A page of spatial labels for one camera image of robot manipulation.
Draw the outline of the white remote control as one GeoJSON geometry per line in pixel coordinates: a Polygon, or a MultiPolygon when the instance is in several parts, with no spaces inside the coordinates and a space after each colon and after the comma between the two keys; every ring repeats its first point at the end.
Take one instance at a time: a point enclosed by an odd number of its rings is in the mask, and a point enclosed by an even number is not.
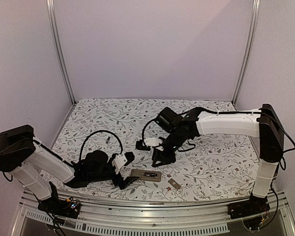
{"type": "Polygon", "coordinates": [[[162,173],[159,171],[149,171],[149,170],[140,170],[140,169],[132,169],[130,176],[138,177],[139,180],[151,181],[151,182],[160,182],[162,179],[162,173]]]}

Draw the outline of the remote battery cover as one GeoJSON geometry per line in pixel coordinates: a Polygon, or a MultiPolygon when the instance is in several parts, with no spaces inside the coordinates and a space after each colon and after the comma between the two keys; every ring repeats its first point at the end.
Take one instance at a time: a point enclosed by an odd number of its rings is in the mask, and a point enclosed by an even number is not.
{"type": "Polygon", "coordinates": [[[179,189],[181,189],[181,185],[180,184],[178,184],[174,179],[170,179],[170,180],[168,180],[168,183],[174,188],[174,189],[176,189],[176,190],[179,190],[179,189]]]}

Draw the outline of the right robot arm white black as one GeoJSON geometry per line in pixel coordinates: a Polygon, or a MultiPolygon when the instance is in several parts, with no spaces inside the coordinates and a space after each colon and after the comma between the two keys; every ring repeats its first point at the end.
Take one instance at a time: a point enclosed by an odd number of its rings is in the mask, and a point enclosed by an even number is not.
{"type": "Polygon", "coordinates": [[[284,129],[273,107],[263,104],[249,111],[214,112],[202,107],[189,110],[184,116],[164,108],[155,118],[169,135],[153,149],[153,167],[175,163],[175,152],[189,139],[201,135],[231,134],[259,138],[260,159],[252,189],[252,198],[244,204],[248,214],[255,214],[263,205],[284,152],[284,129]]]}

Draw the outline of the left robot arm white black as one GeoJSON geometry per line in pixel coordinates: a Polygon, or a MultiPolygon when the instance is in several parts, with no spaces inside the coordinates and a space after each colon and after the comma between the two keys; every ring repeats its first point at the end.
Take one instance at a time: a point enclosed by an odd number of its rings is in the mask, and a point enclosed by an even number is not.
{"type": "Polygon", "coordinates": [[[115,187],[123,190],[138,180],[138,177],[123,178],[120,173],[134,158],[132,152],[115,153],[109,157],[107,153],[95,150],[77,163],[68,163],[43,145],[30,125],[0,133],[0,172],[10,174],[39,200],[44,200],[45,207],[52,213],[60,213],[63,202],[52,195],[54,186],[38,174],[38,169],[70,188],[84,188],[93,182],[111,180],[115,187]]]}

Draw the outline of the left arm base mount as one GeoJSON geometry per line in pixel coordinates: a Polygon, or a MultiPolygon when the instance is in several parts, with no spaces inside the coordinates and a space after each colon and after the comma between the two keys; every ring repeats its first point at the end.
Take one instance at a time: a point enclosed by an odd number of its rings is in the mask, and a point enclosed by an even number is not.
{"type": "Polygon", "coordinates": [[[49,182],[49,185],[51,187],[51,197],[43,201],[39,200],[38,209],[46,213],[77,219],[81,209],[81,202],[73,197],[61,200],[56,186],[52,182],[49,182]]]}

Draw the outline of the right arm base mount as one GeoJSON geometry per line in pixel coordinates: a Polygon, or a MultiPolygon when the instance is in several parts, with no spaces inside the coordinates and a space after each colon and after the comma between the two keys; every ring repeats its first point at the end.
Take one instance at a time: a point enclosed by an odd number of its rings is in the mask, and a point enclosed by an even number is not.
{"type": "Polygon", "coordinates": [[[258,198],[250,196],[248,200],[228,204],[228,215],[231,219],[248,217],[255,214],[261,214],[270,210],[267,197],[258,198]]]}

